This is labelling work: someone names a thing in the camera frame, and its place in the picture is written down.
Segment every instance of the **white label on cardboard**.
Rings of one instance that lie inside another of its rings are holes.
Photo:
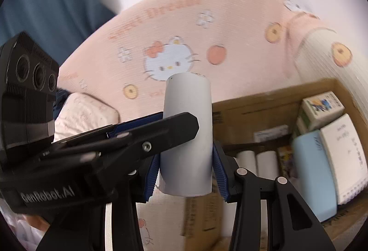
[[[253,133],[253,140],[255,143],[274,140],[286,136],[289,133],[289,127],[284,124],[279,127],[269,128],[268,130],[261,130]]]

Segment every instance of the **blue gripper pad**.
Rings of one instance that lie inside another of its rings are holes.
[[[132,121],[123,122],[115,128],[115,130],[111,133],[109,133],[109,137],[114,137],[118,133],[124,132],[126,130],[130,130],[132,128],[140,127],[142,125],[160,120],[163,118],[163,113],[156,113],[152,114],[146,117],[138,118]],[[145,181],[145,188],[143,197],[146,201],[150,199],[150,197],[153,195],[153,190],[155,188],[157,175],[159,174],[159,168],[160,168],[160,155],[154,155],[153,160],[151,162],[150,168],[148,169],[148,172],[146,174],[146,181]]]
[[[221,196],[224,198],[225,201],[228,201],[230,197],[229,193],[229,185],[228,185],[228,178],[225,172],[224,167],[222,166],[218,151],[213,145],[212,148],[212,167],[213,171],[215,172],[216,181],[218,190],[220,191]]]

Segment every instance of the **small white box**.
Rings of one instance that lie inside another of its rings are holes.
[[[339,118],[344,111],[344,106],[332,92],[315,95],[303,99],[297,128],[300,133],[317,130]]]

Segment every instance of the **hello kitty print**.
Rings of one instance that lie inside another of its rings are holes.
[[[190,71],[193,62],[197,61],[195,55],[179,36],[172,37],[167,44],[155,41],[144,50],[147,78],[166,81],[173,74]]]
[[[311,13],[311,7],[308,0],[285,0],[284,5],[291,11],[303,11]]]

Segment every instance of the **dark blue fabric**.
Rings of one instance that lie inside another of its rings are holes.
[[[100,0],[4,0],[0,45],[26,31],[59,65],[114,13]]]
[[[56,101],[54,102],[54,109],[53,109],[54,120],[58,118],[60,111],[63,108],[64,103],[66,102],[69,95],[70,93],[64,89],[58,89],[56,91]]]

